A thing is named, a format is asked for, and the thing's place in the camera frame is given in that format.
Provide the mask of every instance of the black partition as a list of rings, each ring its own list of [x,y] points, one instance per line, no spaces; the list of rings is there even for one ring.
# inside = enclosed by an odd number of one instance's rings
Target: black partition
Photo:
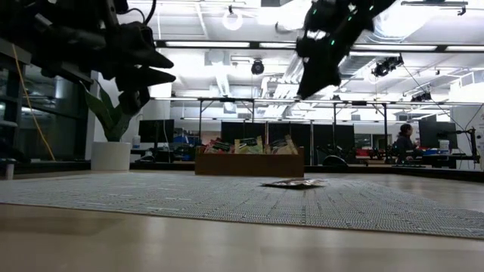
[[[336,126],[336,145],[344,150],[355,147],[355,127],[353,125]],[[314,165],[318,164],[318,147],[333,146],[333,125],[313,125]]]
[[[311,164],[311,125],[290,124],[290,136],[296,147],[304,147],[304,164]]]
[[[256,138],[265,139],[265,123],[252,122],[222,122],[222,141],[234,144],[235,139]]]
[[[355,148],[355,126],[337,125],[336,126],[336,145],[344,150]]]
[[[269,123],[269,143],[276,140],[284,139],[286,135],[290,135],[289,123]]]
[[[233,144],[235,139],[244,137],[244,124],[242,122],[222,122],[222,141]]]
[[[314,125],[314,152],[317,147],[326,147],[333,144],[333,125]],[[299,123],[273,122],[268,124],[269,143],[284,139],[290,135],[294,145],[304,147],[305,164],[311,162],[311,125]],[[235,139],[255,138],[262,136],[265,141],[265,123],[251,122],[222,122],[222,140],[227,143],[234,143]],[[344,150],[355,147],[355,129],[353,125],[336,126],[336,144]]]
[[[256,138],[258,136],[262,137],[262,142],[265,142],[265,123],[245,123],[244,138]]]

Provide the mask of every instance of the potted plant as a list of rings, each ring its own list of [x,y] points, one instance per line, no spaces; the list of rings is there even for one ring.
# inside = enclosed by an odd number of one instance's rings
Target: potted plant
[[[109,94],[99,84],[97,98],[86,89],[85,102],[103,126],[107,142],[94,142],[91,152],[91,170],[128,171],[131,144],[122,143],[121,137],[129,127],[130,115],[122,112],[121,106],[113,106]]]

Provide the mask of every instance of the green leaf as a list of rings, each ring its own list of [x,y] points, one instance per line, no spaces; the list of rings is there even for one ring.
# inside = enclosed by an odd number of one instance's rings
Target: green leaf
[[[123,110],[121,110],[121,106],[117,105],[113,109],[113,113],[111,114],[111,119],[113,120],[114,125],[116,125],[120,120],[121,116],[123,116]]]
[[[88,104],[89,109],[99,119],[99,122],[103,126],[104,131],[111,130],[114,127],[114,123],[104,103],[97,97],[89,93],[87,89],[85,90],[84,95],[85,102]]]
[[[106,139],[108,141],[121,141],[121,137],[124,135],[129,127],[130,120],[131,116],[124,113],[121,114],[118,123],[115,124],[115,126],[111,130],[104,132],[104,134],[106,135]]]
[[[101,85],[101,83],[96,80],[96,82],[98,83],[99,85],[99,97],[101,98],[101,101],[104,103],[104,105],[106,106],[107,108],[107,111],[109,112],[109,115],[111,116],[111,118],[113,118],[113,114],[114,114],[114,106],[113,106],[113,102],[111,101],[111,97],[109,96],[109,94],[107,94],[107,92],[103,89],[103,86]]]

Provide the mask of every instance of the wooden box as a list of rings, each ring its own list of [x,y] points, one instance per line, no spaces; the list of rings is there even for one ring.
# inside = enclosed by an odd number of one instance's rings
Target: wooden box
[[[304,148],[297,155],[210,154],[197,150],[196,175],[304,177]]]

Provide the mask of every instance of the person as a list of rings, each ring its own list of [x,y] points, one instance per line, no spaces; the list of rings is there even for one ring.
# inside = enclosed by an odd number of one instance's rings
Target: person
[[[400,126],[399,136],[394,143],[394,146],[399,154],[397,163],[403,163],[405,160],[412,160],[412,157],[408,155],[408,151],[413,151],[415,148],[414,144],[410,140],[410,136],[413,132],[414,128],[412,128],[410,124],[403,124]]]

